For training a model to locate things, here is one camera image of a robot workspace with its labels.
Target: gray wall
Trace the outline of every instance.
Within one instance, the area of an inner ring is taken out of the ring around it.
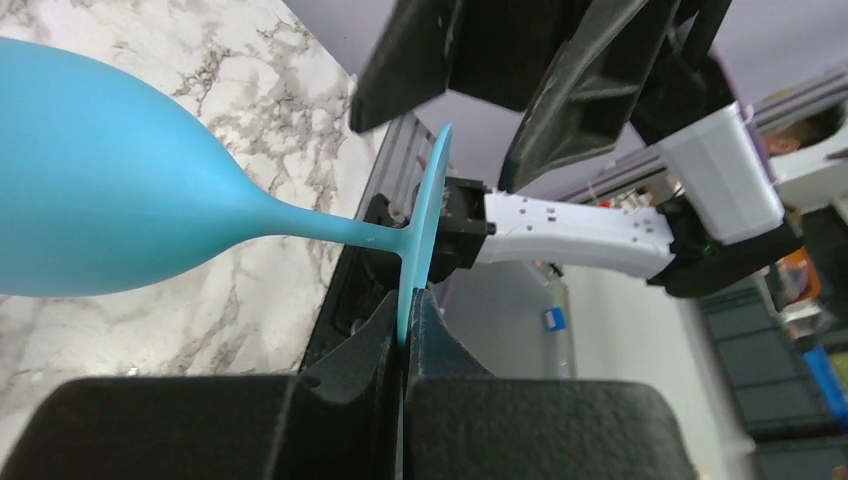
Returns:
[[[393,0],[285,0],[330,53],[358,73],[391,11]],[[848,1],[735,0],[718,49],[733,72],[743,100],[754,101],[848,60]],[[453,121],[452,160],[463,175],[494,184],[503,155],[520,121],[514,112],[450,93],[422,107],[421,120],[437,131]],[[526,193],[556,196],[583,183],[614,158],[640,145],[625,132],[610,156],[566,167],[542,177]]]

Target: white 3d-printed part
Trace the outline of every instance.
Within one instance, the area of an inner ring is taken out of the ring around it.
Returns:
[[[485,201],[497,231],[486,238],[477,263],[541,260],[649,279],[674,259],[674,237],[653,208],[627,211],[500,192]]]
[[[734,103],[658,143],[707,232],[733,244],[783,223],[784,209]]]

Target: black bracket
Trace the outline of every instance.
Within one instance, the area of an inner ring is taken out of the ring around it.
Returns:
[[[486,237],[495,233],[495,226],[486,221],[487,191],[486,186],[479,180],[455,177],[446,179],[436,243],[427,277],[431,282],[440,283],[457,268],[467,269],[474,266]],[[388,203],[380,202],[379,208],[385,208],[381,218],[387,218]],[[403,222],[397,223],[395,220],[390,222],[397,227],[404,225]],[[390,289],[398,287],[400,258],[397,255],[368,250],[364,253],[363,260],[374,278],[382,285]]]
[[[788,215],[774,230],[723,245],[710,237],[685,196],[661,203],[657,212],[665,216],[674,235],[671,252],[675,258],[648,284],[664,287],[673,297],[715,293],[804,246],[801,231]]]
[[[559,47],[510,145],[498,188],[612,151],[679,0],[596,0]]]
[[[669,31],[630,119],[648,145],[736,101],[710,47],[731,0],[684,0],[675,26],[692,19],[683,42]]]

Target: marble countertop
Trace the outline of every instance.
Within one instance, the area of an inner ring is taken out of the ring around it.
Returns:
[[[0,0],[0,35],[145,80],[299,206],[353,216],[385,135],[348,130],[353,81],[281,0]],[[297,369],[340,251],[263,238],[131,292],[0,296],[0,458],[72,378]]]

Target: plastic bin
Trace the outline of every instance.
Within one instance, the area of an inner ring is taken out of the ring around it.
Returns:
[[[795,349],[753,279],[700,303],[739,416],[755,441],[848,431],[842,387],[832,367],[827,371],[824,351],[805,356]]]
[[[848,467],[848,437],[762,443],[755,454],[763,480],[829,480]]]

